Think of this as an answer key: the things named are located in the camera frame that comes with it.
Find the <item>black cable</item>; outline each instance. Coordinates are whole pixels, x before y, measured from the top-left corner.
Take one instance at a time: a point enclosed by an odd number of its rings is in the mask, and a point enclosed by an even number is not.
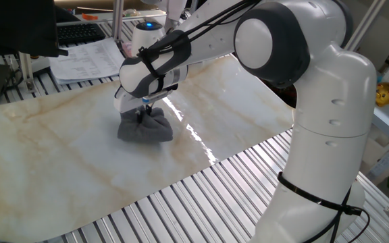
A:
[[[219,25],[221,26],[221,25],[225,25],[225,24],[230,24],[230,23],[233,23],[233,22],[235,22],[235,21],[241,19],[241,17],[242,17],[246,12],[252,10],[252,9],[256,6],[256,4],[258,4],[258,3],[254,3],[247,11],[245,11],[243,14],[241,14],[240,17],[236,18],[235,20],[230,20],[230,21],[221,23],[221,24],[219,24]]]
[[[246,4],[246,5],[243,5],[239,8],[236,8],[235,10],[233,10],[232,12],[228,13],[228,15],[224,16],[222,19],[218,20],[217,22],[215,22],[214,24],[210,25],[208,28],[204,29],[202,32],[198,33],[196,36],[192,37],[190,39],[190,42],[198,39],[199,37],[203,36],[206,32],[210,31],[211,29],[213,29],[214,27],[218,26],[219,24],[221,24],[224,20],[228,19],[230,16],[233,16],[234,14],[238,13],[239,11],[245,9],[246,7],[252,5],[252,4],[257,4],[257,3],[249,3],[249,4]]]
[[[194,39],[190,40],[190,41],[194,41],[195,39],[197,39],[198,37],[204,35],[206,32],[210,31],[213,27],[216,27],[217,25],[221,24],[224,20],[228,19],[229,17],[233,16],[234,14],[238,13],[239,11],[243,10],[244,8],[250,6],[250,5],[253,5],[256,6],[256,4],[258,4],[258,2],[260,2],[260,0],[245,0],[245,1],[240,1],[238,2],[237,4],[221,11],[220,13],[218,13],[217,15],[213,16],[212,18],[209,18],[208,20],[204,21],[202,24],[199,24],[198,26],[190,29],[190,30],[187,30],[185,33],[184,33],[184,36],[188,36],[190,34],[192,34],[193,32],[196,32],[197,30],[199,30],[200,28],[203,28],[203,27],[206,27],[208,26],[212,21],[224,16],[225,14],[227,14],[225,17],[221,18],[220,20],[218,20],[216,23],[214,24],[211,24],[207,30],[204,30],[202,31],[202,33],[198,34],[195,36]],[[180,38],[177,38],[175,39],[174,41],[172,41],[171,43],[169,43],[168,46],[166,47],[162,47],[160,49],[148,49],[148,52],[150,53],[157,53],[157,54],[165,54],[165,53],[169,53],[171,51],[173,51],[173,48],[172,48],[172,44],[176,43],[177,41],[179,41],[180,39],[182,38],[182,36]]]
[[[358,210],[361,210],[362,212],[364,212],[366,215],[367,215],[367,223],[365,224],[365,226],[364,226],[364,228],[361,230],[361,232],[359,232],[359,234],[357,234],[357,236],[355,236],[350,242],[348,242],[348,243],[352,243],[352,242],[354,242],[356,239],[358,239],[363,233],[364,233],[364,231],[369,227],[369,224],[370,224],[370,215],[369,215],[369,213],[366,211],[366,210],[364,210],[364,209],[362,209],[362,208],[359,208],[359,207],[354,207],[354,208],[356,208],[356,209],[358,209]]]

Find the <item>metal slat surface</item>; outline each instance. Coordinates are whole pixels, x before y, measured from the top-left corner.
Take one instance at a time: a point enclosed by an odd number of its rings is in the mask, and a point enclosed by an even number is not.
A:
[[[119,214],[114,221],[121,226],[113,234],[131,236],[125,242],[248,242],[289,152],[291,133],[280,135],[122,209],[125,213],[115,212],[112,217]],[[389,242],[389,223],[378,213],[383,205],[389,207],[389,199],[376,196],[367,180],[361,183],[370,191],[364,208],[371,224],[355,242]],[[352,240],[366,222],[365,215],[357,218],[335,242]]]

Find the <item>table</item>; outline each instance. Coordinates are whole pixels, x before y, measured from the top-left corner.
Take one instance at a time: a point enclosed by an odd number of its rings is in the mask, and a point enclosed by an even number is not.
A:
[[[0,239],[37,242],[117,211],[292,125],[292,109],[229,55],[156,103],[163,144],[118,140],[118,81],[0,105]]]

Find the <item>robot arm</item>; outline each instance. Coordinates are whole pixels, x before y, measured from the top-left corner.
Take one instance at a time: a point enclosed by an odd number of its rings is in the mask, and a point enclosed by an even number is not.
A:
[[[339,0],[209,0],[124,61],[115,107],[123,113],[162,99],[185,79],[187,65],[233,51],[252,75],[279,88],[294,84],[289,157],[250,243],[334,241],[334,232],[356,217],[340,218],[321,201],[362,207],[364,191],[355,178],[375,104],[373,64],[340,48],[352,33],[349,16]],[[307,200],[285,184],[321,200]],[[328,226],[336,220],[333,232]]]
[[[341,8],[331,0],[319,2],[323,4],[308,9],[306,4],[316,3],[209,0],[158,42],[159,36],[143,43],[148,37],[134,34],[134,54],[136,42],[148,48],[123,63],[116,109],[123,113],[162,99],[185,79],[187,65],[234,51],[253,75],[278,87],[293,84],[311,56],[332,41],[341,45],[348,38],[346,25],[352,23],[346,23]],[[148,36],[153,31],[141,32]]]

